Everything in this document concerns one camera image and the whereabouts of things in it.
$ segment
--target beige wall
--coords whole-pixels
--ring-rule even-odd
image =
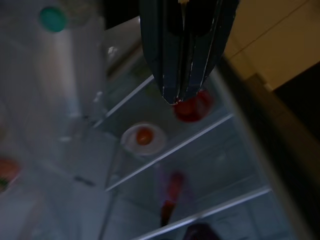
[[[275,89],[320,61],[320,0],[241,0],[224,52]]]

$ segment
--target green bottle cap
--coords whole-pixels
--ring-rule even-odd
[[[54,6],[43,8],[39,14],[39,21],[44,28],[55,33],[62,31],[67,25],[65,14]]]

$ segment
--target teal bottle cap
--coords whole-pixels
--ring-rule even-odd
[[[49,6],[40,11],[39,21],[50,32],[60,32],[67,25],[67,17],[57,7]]]

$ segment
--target refrigerator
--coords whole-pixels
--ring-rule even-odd
[[[97,14],[50,33],[36,17],[48,4],[11,3],[0,20],[0,156],[21,168],[0,193],[0,239],[182,240],[201,223],[221,240],[319,237],[314,176],[224,59],[204,84],[210,113],[183,122],[142,55],[108,81]],[[124,147],[140,123],[164,132],[162,149]],[[176,172],[185,188],[162,226]]]

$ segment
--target refrigerator door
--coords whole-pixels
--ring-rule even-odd
[[[311,152],[304,154],[306,144],[299,144],[299,141],[306,139],[301,137],[296,140],[298,144],[293,149],[292,141],[289,142],[283,131],[276,128],[266,108],[257,101],[224,59],[213,70],[211,77],[227,108],[234,114],[238,131],[250,152],[255,155],[258,167],[270,183],[296,238],[318,239],[318,146],[309,147]],[[299,138],[299,132],[299,129],[293,128],[293,137]]]

